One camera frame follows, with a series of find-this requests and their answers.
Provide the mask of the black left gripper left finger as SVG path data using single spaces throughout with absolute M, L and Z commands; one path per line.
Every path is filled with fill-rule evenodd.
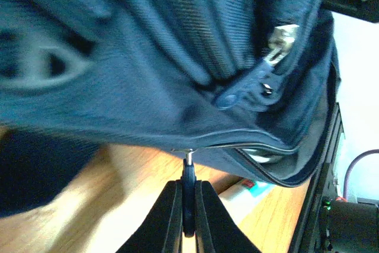
M 117 251 L 181 252 L 182 231 L 182 184 L 169 181 L 142 224 Z

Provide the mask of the navy blue student backpack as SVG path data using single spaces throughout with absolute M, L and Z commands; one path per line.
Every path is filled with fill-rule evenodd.
M 296 187 L 337 85 L 322 0 L 1 0 L 1 216 L 50 202 L 103 143 Z

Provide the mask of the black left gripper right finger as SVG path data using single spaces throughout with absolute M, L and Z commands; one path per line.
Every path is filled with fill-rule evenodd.
M 197 252 L 260 251 L 235 224 L 208 181 L 195 183 L 194 218 Z

